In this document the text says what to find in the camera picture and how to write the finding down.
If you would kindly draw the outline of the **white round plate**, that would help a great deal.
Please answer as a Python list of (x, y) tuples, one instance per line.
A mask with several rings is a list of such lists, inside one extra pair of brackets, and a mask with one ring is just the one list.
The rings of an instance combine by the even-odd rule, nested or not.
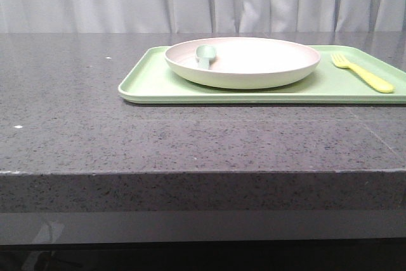
[[(216, 58), (210, 67), (198, 67), (196, 49), (210, 45)], [(196, 39), (169, 47), (164, 58), (182, 78), (226, 89), (265, 89), (292, 84), (310, 75), (321, 55), (312, 47), (260, 37)]]

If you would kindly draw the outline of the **yellow plastic fork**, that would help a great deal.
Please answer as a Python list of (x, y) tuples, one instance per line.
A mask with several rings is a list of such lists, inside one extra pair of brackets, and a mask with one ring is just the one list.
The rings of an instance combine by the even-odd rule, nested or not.
[(340, 69), (349, 69), (360, 77), (372, 89), (380, 93), (393, 93), (394, 85), (380, 78), (379, 76), (369, 72), (361, 66), (349, 61), (344, 55), (338, 53), (331, 55), (332, 63)]

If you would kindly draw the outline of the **light green rectangular tray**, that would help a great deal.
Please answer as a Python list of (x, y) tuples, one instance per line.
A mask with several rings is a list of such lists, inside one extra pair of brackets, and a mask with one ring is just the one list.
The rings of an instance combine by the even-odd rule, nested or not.
[[(359, 49), (318, 45), (321, 62), (313, 73), (287, 86), (236, 90), (195, 84), (176, 75), (165, 61), (167, 46), (150, 48), (118, 86), (123, 99), (145, 104), (186, 103), (350, 103), (404, 104), (405, 72)], [(392, 85), (393, 93), (379, 93), (356, 74), (335, 67), (331, 54), (339, 53)]]

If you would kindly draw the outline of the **pale green plastic spoon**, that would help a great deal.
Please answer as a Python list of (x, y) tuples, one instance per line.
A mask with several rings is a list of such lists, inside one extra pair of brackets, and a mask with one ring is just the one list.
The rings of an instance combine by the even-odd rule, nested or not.
[(216, 58), (216, 48), (211, 45), (200, 45), (195, 51), (197, 66), (200, 69), (209, 69), (210, 64)]

